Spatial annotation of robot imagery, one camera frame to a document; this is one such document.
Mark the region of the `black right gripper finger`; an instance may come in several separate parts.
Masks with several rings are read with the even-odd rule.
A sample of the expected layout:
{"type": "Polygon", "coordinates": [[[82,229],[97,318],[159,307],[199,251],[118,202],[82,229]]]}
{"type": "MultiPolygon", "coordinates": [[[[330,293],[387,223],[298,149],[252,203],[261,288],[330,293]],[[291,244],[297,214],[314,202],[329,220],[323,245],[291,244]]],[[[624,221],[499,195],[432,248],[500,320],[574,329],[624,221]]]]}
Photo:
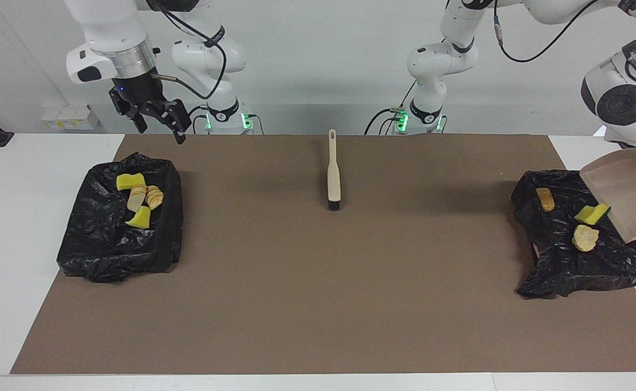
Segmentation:
{"type": "Polygon", "coordinates": [[[132,121],[138,133],[143,134],[146,132],[146,120],[139,113],[138,106],[131,105],[129,102],[124,100],[120,96],[119,90],[110,90],[109,96],[111,97],[112,104],[114,105],[117,114],[127,117],[130,121],[132,121]]]}
{"type": "Polygon", "coordinates": [[[152,100],[150,111],[157,121],[172,131],[177,144],[183,144],[186,141],[189,114],[181,99],[174,101],[152,100]]]}

